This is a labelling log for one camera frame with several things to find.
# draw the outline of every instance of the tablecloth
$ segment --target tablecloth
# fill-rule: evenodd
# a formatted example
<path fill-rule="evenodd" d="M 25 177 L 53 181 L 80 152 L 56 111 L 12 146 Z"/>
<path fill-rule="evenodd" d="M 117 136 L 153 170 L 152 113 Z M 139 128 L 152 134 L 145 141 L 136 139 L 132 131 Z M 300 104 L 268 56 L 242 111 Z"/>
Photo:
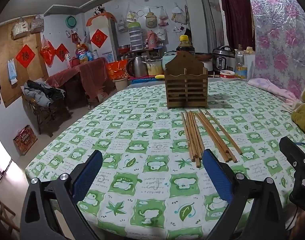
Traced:
<path fill-rule="evenodd" d="M 238 160 L 229 162 L 233 171 L 256 180 L 272 177 L 285 206 L 294 169 L 278 142 L 283 136 L 305 142 L 304 133 L 280 99 L 245 82 L 209 83 L 208 93 L 210 113 L 243 151 L 239 155 L 214 125 Z M 27 166 L 26 173 L 42 181 L 56 179 L 100 150 L 103 166 L 78 203 L 92 226 L 136 239 L 205 237 L 227 203 L 205 169 L 190 161 L 181 111 L 167 109 L 164 85 L 120 91 L 67 128 Z M 205 148 L 223 161 L 197 124 Z M 238 227 L 245 224 L 251 203 Z"/>
<path fill-rule="evenodd" d="M 85 92 L 90 99 L 94 99 L 108 79 L 106 65 L 107 61 L 103 57 L 84 62 L 50 76 L 47 78 L 46 83 L 51 87 L 59 88 L 77 73 L 80 73 Z"/>

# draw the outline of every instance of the red and white bowl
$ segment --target red and white bowl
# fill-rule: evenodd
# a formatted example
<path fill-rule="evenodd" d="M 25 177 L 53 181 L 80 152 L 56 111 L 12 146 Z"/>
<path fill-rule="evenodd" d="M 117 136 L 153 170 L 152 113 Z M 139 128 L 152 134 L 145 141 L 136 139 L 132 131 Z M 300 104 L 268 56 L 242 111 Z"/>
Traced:
<path fill-rule="evenodd" d="M 220 71 L 220 77 L 224 82 L 235 80 L 235 72 L 230 70 Z"/>

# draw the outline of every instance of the pink thermos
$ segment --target pink thermos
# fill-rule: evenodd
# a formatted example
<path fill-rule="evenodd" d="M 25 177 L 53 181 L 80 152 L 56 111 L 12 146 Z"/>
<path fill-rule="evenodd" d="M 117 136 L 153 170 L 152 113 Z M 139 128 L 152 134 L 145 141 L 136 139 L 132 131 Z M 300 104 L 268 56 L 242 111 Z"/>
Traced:
<path fill-rule="evenodd" d="M 147 33 L 148 36 L 148 48 L 149 49 L 154 49 L 157 47 L 157 39 L 158 37 L 153 31 L 148 31 Z"/>

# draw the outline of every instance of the wooden chopstick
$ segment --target wooden chopstick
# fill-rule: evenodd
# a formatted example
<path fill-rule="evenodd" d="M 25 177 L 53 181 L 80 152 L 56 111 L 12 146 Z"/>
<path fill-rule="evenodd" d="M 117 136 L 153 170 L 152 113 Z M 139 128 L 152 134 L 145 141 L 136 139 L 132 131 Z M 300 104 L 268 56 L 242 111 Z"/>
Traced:
<path fill-rule="evenodd" d="M 212 120 L 214 120 L 214 122 L 216 123 L 216 125 L 218 125 L 218 127 L 220 128 L 220 130 L 222 130 L 222 132 L 225 134 L 225 136 L 227 137 L 227 139 L 231 142 L 231 144 L 235 147 L 235 149 L 237 150 L 237 152 L 242 155 L 242 151 L 240 150 L 240 148 L 238 147 L 238 145 L 235 143 L 235 141 L 231 138 L 231 136 L 229 135 L 229 133 L 225 130 L 224 127 L 221 126 L 221 124 L 217 121 L 216 118 L 214 118 L 206 109 L 205 109 L 206 113 L 211 117 Z"/>
<path fill-rule="evenodd" d="M 220 137 L 220 135 L 217 133 L 217 131 L 215 130 L 215 128 L 213 127 L 213 125 L 211 124 L 211 122 L 207 119 L 207 117 L 204 115 L 203 112 L 200 112 L 200 115 L 202 116 L 202 118 L 204 119 L 204 121 L 207 123 L 207 125 L 209 126 L 209 128 L 211 129 L 213 135 L 217 138 L 217 141 L 220 143 L 220 145 L 222 146 L 223 151 L 228 155 L 229 157 L 229 148 L 227 147 L 227 145 L 225 144 L 225 142 L 223 141 L 223 139 Z"/>
<path fill-rule="evenodd" d="M 189 111 L 189 118 L 190 118 L 190 125 L 191 125 L 191 130 L 192 130 L 192 134 L 193 134 L 193 141 L 195 144 L 195 148 L 197 150 L 197 156 L 195 156 L 196 158 L 200 158 L 201 159 L 201 146 L 198 140 L 198 136 L 197 136 L 197 131 L 195 129 L 195 125 L 194 125 L 194 115 L 192 111 Z"/>
<path fill-rule="evenodd" d="M 207 117 L 203 114 L 203 112 L 201 111 L 201 110 L 199 110 L 201 113 L 202 113 L 202 115 L 203 115 L 203 117 L 205 118 L 205 119 L 207 119 Z M 218 125 L 218 127 L 220 128 L 221 127 L 221 130 L 224 130 L 224 128 L 217 122 L 217 120 L 214 120 L 215 121 L 215 123 Z M 220 139 L 221 139 L 221 144 L 223 143 L 224 144 L 224 147 L 223 147 L 223 149 L 224 149 L 224 151 L 225 151 L 225 153 L 228 155 L 228 157 L 230 157 L 230 159 L 234 162 L 234 163 L 236 163 L 237 162 L 237 159 L 236 159 L 236 157 L 234 156 L 234 154 L 232 153 L 232 151 L 227 147 L 227 145 L 225 144 L 225 142 L 223 141 L 223 139 L 220 137 Z"/>
<path fill-rule="evenodd" d="M 198 157 L 198 153 L 197 153 L 197 149 L 195 147 L 195 144 L 193 142 L 193 134 L 192 134 L 192 130 L 191 130 L 191 125 L 190 125 L 190 121 L 189 121 L 189 115 L 187 113 L 187 111 L 185 111 L 185 116 L 186 116 L 186 124 L 187 124 L 187 130 L 188 130 L 188 134 L 189 134 L 189 140 L 190 140 L 190 146 L 191 146 L 191 151 L 192 151 L 192 155 L 193 157 Z"/>
<path fill-rule="evenodd" d="M 193 125 L 193 120 L 192 120 L 192 116 L 191 116 L 191 111 L 188 112 L 188 118 L 189 118 L 189 126 L 190 126 L 190 131 L 191 131 L 191 134 L 192 134 L 192 141 L 193 141 L 193 145 L 195 146 L 195 152 L 193 153 L 194 157 L 195 158 L 199 158 L 199 154 L 198 152 L 201 150 L 200 149 L 200 146 L 198 143 L 198 138 L 197 138 L 197 134 L 196 134 L 196 131 L 195 131 L 195 128 L 194 128 L 194 125 Z"/>
<path fill-rule="evenodd" d="M 186 121 L 185 121 L 185 117 L 183 116 L 183 113 L 181 113 L 181 118 L 182 118 L 182 124 L 183 124 L 183 128 L 185 129 L 185 134 L 186 134 L 186 138 L 187 138 L 187 142 L 188 142 L 188 148 L 189 148 L 189 156 L 190 156 L 190 160 L 192 162 L 195 161 L 195 158 L 192 154 L 192 149 L 191 149 L 191 143 L 190 143 L 190 138 L 189 138 L 189 133 L 188 133 L 188 130 L 187 130 L 187 124 L 186 124 Z"/>
<path fill-rule="evenodd" d="M 203 152 L 204 152 L 204 150 L 205 150 L 205 146 L 204 146 L 204 143 L 203 143 L 203 141 L 202 141 L 202 138 L 201 138 L 201 135 L 200 135 L 200 132 L 199 132 L 197 123 L 196 123 L 196 119 L 195 119 L 194 112 L 191 112 L 191 117 L 192 117 L 192 120 L 193 120 L 193 124 L 194 124 L 195 131 L 196 131 L 197 138 L 198 138 L 198 143 L 199 143 L 200 150 L 201 150 L 201 152 L 199 152 L 199 153 L 200 153 L 199 158 L 201 159 L 202 154 L 203 154 Z"/>
<path fill-rule="evenodd" d="M 208 127 L 207 123 L 204 121 L 202 115 L 200 113 L 195 113 L 197 118 L 199 119 L 199 121 L 202 123 L 202 125 L 204 126 L 204 128 L 206 129 L 207 133 L 209 134 L 209 136 L 211 137 L 211 139 L 213 140 L 214 144 L 216 145 L 216 147 L 218 148 L 220 155 L 222 156 L 223 160 L 225 162 L 229 161 L 229 158 L 227 156 L 227 154 L 225 153 L 225 151 L 222 149 L 220 143 L 218 142 L 217 138 L 214 136 L 214 134 L 212 133 L 210 127 Z"/>
<path fill-rule="evenodd" d="M 200 168 L 200 167 L 201 167 L 200 159 L 199 159 L 199 158 L 196 158 L 196 167 L 197 167 L 197 168 Z"/>

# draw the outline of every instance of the pink flower pattern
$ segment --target pink flower pattern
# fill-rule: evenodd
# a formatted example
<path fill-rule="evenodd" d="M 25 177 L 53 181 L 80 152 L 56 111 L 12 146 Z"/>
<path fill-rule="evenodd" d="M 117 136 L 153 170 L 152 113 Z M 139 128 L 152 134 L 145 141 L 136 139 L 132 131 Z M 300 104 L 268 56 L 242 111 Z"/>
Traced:
<path fill-rule="evenodd" d="M 297 97 L 305 87 L 305 12 L 296 0 L 250 0 L 255 24 L 254 78 Z"/>

